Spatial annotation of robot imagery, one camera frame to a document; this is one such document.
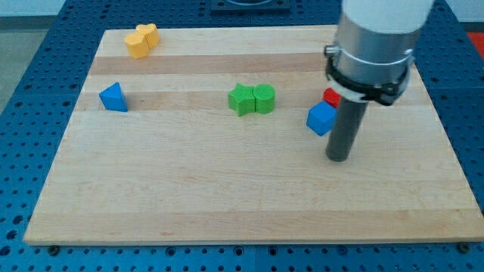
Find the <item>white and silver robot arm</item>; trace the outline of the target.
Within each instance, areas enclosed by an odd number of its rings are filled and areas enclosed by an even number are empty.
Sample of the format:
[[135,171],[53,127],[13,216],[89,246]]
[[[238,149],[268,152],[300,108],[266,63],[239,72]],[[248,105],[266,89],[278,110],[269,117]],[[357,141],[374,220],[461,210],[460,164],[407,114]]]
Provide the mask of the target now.
[[392,105],[405,91],[413,51],[433,0],[343,0],[324,48],[333,90],[355,103]]

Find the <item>black robot base mount plate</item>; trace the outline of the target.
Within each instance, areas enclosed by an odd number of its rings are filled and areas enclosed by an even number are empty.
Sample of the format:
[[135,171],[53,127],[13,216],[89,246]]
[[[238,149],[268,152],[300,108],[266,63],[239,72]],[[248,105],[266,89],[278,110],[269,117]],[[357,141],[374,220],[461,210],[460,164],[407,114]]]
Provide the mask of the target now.
[[289,11],[291,0],[210,0],[212,13]]

